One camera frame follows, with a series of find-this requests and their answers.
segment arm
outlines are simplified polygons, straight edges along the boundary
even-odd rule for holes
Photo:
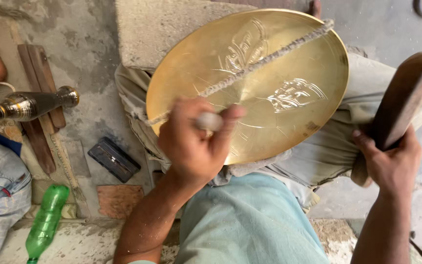
[[[352,264],[405,264],[409,258],[411,198],[422,150],[413,127],[399,147],[382,152],[360,131],[353,132],[366,157],[368,174],[380,191],[367,216],[351,259]]]
[[[158,145],[172,166],[126,220],[115,252],[115,264],[136,260],[159,263],[162,243],[175,213],[222,168],[229,152],[231,132],[244,111],[232,105],[221,112],[223,126],[211,137],[195,127],[202,112],[214,112],[205,99],[178,99],[169,121],[161,126]]]

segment light blue shirt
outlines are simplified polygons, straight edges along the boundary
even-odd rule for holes
[[[294,195],[279,180],[252,173],[221,187],[205,186],[188,201],[175,263],[329,261]]]

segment brass plate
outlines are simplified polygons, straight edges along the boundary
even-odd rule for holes
[[[152,76],[148,117],[166,112],[178,95],[196,97],[322,23],[301,12],[258,9],[198,28],[166,55]],[[348,76],[345,46],[331,31],[208,97],[216,111],[232,103],[247,108],[232,136],[226,164],[272,157],[318,131],[341,103]],[[157,135],[160,125],[152,127]]]

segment rope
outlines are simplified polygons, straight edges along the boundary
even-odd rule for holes
[[[302,45],[311,42],[314,39],[318,39],[326,34],[328,34],[328,32],[330,32],[330,30],[333,29],[335,22],[332,19],[326,19],[324,20],[324,24],[322,26],[320,26],[319,28],[315,29],[314,31],[308,33],[307,35],[294,40],[293,42],[289,43],[288,45],[282,47],[280,50],[273,52],[272,54],[262,58],[261,60],[259,60],[256,63],[252,63],[250,64],[247,68],[242,69],[240,71],[238,71],[235,75],[231,75],[228,78],[224,79],[223,81],[220,81],[214,85],[210,85],[208,87],[206,87],[206,89],[204,91],[202,91],[201,93],[198,94],[198,96],[202,96],[202,97],[208,97],[210,95],[212,95],[213,93],[222,90],[226,87],[231,86],[233,83],[235,83],[236,81],[241,80],[245,75],[260,69],[261,67],[263,67],[265,64],[270,63],[274,60],[276,60],[279,57],[282,57],[286,54],[288,54],[289,52],[300,48]],[[159,115],[158,117],[148,120],[148,117],[144,111],[143,108],[141,107],[133,107],[133,110],[131,111],[131,114],[133,117],[138,118],[139,120],[143,121],[147,126],[152,126],[156,123],[160,123],[162,121],[166,121],[168,118],[170,111],[166,111],[165,113],[162,113],[161,115]]]

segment green plastic bottle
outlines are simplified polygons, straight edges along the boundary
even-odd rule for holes
[[[29,253],[27,264],[37,263],[40,255],[52,243],[68,195],[68,187],[55,184],[51,185],[43,195],[42,206],[25,241],[25,248]]]

